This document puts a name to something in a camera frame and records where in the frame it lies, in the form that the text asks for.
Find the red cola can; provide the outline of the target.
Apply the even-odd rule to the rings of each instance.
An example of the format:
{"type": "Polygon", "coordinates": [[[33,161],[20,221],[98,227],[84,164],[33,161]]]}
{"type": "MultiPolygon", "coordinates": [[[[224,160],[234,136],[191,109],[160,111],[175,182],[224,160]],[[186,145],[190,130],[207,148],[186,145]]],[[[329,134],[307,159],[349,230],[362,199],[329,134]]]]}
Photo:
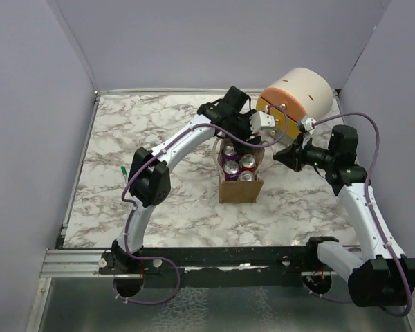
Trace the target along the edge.
{"type": "Polygon", "coordinates": [[[255,181],[256,180],[256,175],[252,171],[244,170],[244,171],[241,171],[241,173],[238,177],[238,180],[239,181],[255,181]]]}
{"type": "Polygon", "coordinates": [[[254,172],[257,169],[257,159],[252,154],[244,154],[239,160],[241,171],[254,172]]]}

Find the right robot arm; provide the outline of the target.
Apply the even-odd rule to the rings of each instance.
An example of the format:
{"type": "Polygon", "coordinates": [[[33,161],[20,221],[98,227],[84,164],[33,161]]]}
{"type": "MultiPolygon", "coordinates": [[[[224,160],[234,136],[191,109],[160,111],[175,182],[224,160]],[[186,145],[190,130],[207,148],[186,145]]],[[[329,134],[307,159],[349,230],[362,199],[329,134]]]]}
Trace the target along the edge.
{"type": "Polygon", "coordinates": [[[312,237],[304,263],[311,270],[328,266],[347,283],[352,302],[359,307],[412,307],[415,258],[409,258],[388,231],[365,168],[356,163],[358,134],[346,125],[332,128],[326,149],[299,134],[273,158],[295,172],[305,165],[322,169],[333,193],[352,220],[362,256],[358,257],[333,237],[312,237]]]}

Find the purple Fanta can front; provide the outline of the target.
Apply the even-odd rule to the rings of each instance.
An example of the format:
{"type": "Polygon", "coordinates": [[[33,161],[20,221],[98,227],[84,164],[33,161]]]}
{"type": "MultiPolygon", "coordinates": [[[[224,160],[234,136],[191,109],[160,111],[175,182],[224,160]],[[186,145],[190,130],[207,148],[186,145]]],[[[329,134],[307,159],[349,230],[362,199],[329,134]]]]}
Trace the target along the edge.
{"type": "Polygon", "coordinates": [[[223,149],[221,150],[221,157],[223,163],[226,163],[230,160],[237,161],[239,159],[239,155],[234,150],[232,145],[224,145],[223,149]]]}

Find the purple fanta can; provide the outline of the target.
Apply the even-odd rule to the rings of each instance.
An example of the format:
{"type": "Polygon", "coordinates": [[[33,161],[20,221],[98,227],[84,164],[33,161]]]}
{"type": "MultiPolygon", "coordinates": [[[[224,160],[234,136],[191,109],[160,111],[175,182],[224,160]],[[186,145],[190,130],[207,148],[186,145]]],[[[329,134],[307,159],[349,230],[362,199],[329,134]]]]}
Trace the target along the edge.
{"type": "Polygon", "coordinates": [[[223,163],[226,163],[230,160],[237,161],[239,159],[239,155],[234,150],[232,145],[224,145],[223,149],[221,150],[221,157],[223,163]]]}
{"type": "Polygon", "coordinates": [[[223,172],[226,181],[236,181],[241,172],[239,163],[234,160],[226,161],[223,165],[223,172]]]}

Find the brown canvas tote bag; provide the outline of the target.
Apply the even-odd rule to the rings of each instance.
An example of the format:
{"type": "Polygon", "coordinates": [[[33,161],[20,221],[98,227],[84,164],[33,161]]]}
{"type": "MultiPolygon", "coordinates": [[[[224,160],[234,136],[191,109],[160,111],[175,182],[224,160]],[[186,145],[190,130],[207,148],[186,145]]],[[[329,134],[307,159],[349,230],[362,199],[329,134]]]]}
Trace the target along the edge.
{"type": "Polygon", "coordinates": [[[227,139],[221,142],[219,138],[214,141],[212,146],[212,160],[216,166],[219,176],[219,203],[239,204],[239,203],[256,203],[257,197],[263,187],[264,180],[261,173],[270,169],[275,162],[269,161],[265,155],[265,149],[255,149],[253,155],[257,159],[257,169],[254,171],[256,175],[255,181],[226,181],[223,172],[221,150],[224,145],[232,145],[232,141],[227,139]]]}

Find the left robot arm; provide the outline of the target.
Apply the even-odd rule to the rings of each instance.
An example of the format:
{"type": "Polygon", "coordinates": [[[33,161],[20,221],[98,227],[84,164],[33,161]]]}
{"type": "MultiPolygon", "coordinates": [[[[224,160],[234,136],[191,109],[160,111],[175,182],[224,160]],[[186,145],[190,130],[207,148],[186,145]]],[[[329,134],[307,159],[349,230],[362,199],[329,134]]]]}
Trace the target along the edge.
{"type": "Polygon", "coordinates": [[[111,246],[115,265],[124,273],[138,267],[141,258],[146,227],[155,207],[161,204],[171,191],[170,176],[174,168],[199,145],[223,132],[228,138],[236,138],[242,146],[256,145],[251,138],[251,97],[231,86],[218,100],[202,104],[190,121],[171,138],[152,149],[141,147],[133,155],[128,183],[122,191],[122,202],[131,205],[122,233],[111,246]]]}

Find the red cola can front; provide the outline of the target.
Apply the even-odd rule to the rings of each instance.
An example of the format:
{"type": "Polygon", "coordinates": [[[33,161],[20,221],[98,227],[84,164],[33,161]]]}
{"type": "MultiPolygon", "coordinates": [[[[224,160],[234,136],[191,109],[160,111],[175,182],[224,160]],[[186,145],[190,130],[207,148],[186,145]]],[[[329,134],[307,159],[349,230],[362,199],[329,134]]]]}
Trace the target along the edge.
{"type": "Polygon", "coordinates": [[[238,177],[238,180],[239,181],[255,181],[256,180],[256,175],[252,171],[244,170],[244,171],[241,171],[241,173],[238,177]]]}

